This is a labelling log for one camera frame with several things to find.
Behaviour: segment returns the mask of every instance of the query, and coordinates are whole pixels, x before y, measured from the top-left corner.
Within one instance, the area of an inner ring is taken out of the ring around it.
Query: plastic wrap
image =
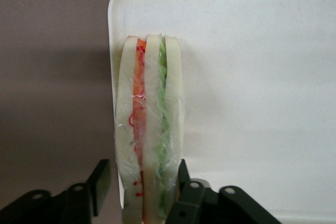
[[[183,138],[181,54],[175,38],[128,37],[117,87],[115,139],[123,223],[162,223],[175,197]]]

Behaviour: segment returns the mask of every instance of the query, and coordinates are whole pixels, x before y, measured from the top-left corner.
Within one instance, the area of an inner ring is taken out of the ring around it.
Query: white tray
[[[336,0],[111,0],[108,19],[113,84],[128,35],[179,39],[192,177],[336,223]]]

